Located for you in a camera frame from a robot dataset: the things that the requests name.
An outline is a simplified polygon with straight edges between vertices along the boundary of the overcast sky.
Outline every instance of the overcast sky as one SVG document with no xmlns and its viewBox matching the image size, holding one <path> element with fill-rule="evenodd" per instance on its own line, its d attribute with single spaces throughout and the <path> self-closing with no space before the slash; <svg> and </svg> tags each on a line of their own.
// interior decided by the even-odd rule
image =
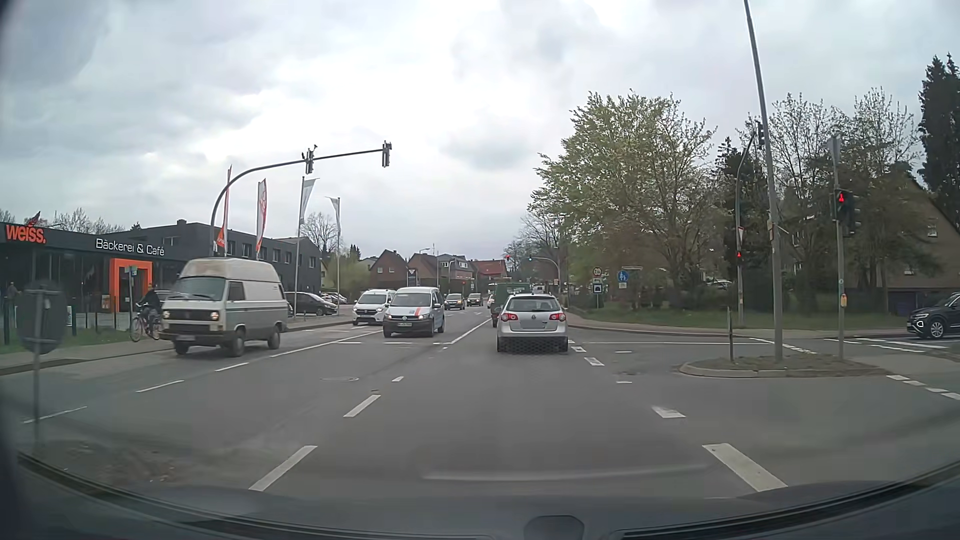
<svg viewBox="0 0 960 540">
<path fill-rule="evenodd" d="M 956 0 L 755 0 L 768 101 L 848 109 L 883 86 L 919 114 L 933 55 L 956 48 Z M 502 253 L 595 90 L 671 92 L 731 135 L 758 111 L 740 0 L 34 0 L 4 29 L 0 209 L 84 207 L 130 225 L 209 221 L 228 166 L 318 162 L 308 211 L 342 197 L 365 256 L 436 244 Z M 253 173 L 230 225 L 296 232 L 300 166 Z"/>
</svg>

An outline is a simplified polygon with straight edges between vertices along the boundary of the road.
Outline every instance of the road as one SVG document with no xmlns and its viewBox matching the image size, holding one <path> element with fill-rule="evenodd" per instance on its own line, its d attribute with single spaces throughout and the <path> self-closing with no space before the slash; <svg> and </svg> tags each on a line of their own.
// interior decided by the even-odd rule
<svg viewBox="0 0 960 540">
<path fill-rule="evenodd" d="M 433 339 L 342 326 L 241 358 L 164 351 L 45 369 L 36 448 L 31 374 L 0 383 L 23 449 L 131 489 L 728 498 L 903 479 L 956 457 L 960 364 L 926 355 L 931 342 L 848 344 L 895 364 L 930 358 L 893 378 L 722 380 L 676 370 L 725 355 L 715 338 L 572 329 L 565 355 L 498 354 L 485 309 L 447 316 Z M 760 339 L 735 347 L 773 353 Z"/>
</svg>

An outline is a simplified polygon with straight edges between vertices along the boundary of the white van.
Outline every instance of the white van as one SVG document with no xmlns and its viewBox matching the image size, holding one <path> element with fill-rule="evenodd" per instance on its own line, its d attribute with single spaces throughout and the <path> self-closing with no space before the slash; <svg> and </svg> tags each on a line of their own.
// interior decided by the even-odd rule
<svg viewBox="0 0 960 540">
<path fill-rule="evenodd" d="M 387 306 L 395 294 L 393 289 L 370 289 L 361 294 L 353 304 L 353 326 L 360 323 L 382 325 Z"/>
<path fill-rule="evenodd" d="M 288 305 L 273 265 L 245 258 L 195 258 L 186 263 L 160 311 L 160 338 L 178 355 L 193 345 L 220 346 L 231 356 L 262 339 L 277 349 Z"/>
</svg>

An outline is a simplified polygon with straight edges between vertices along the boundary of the shop sign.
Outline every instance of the shop sign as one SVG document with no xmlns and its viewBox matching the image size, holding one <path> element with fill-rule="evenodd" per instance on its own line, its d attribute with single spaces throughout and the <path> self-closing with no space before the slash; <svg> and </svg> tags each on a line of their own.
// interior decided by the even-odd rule
<svg viewBox="0 0 960 540">
<path fill-rule="evenodd" d="M 97 238 L 97 249 L 104 251 L 132 253 L 137 255 L 153 255 L 163 257 L 163 248 L 150 244 L 128 244 L 121 240 L 107 240 Z"/>
<path fill-rule="evenodd" d="M 33 242 L 35 244 L 47 243 L 42 228 L 28 227 L 26 225 L 7 224 L 7 240 L 14 242 Z"/>
</svg>

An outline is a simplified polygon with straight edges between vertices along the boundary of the black suv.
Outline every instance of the black suv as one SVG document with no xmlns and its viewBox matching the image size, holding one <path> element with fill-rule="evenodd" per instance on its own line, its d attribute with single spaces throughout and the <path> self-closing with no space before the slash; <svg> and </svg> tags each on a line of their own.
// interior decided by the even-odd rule
<svg viewBox="0 0 960 540">
<path fill-rule="evenodd" d="M 919 337 L 940 339 L 960 332 L 960 292 L 955 292 L 931 307 L 917 309 L 906 320 L 906 329 Z"/>
</svg>

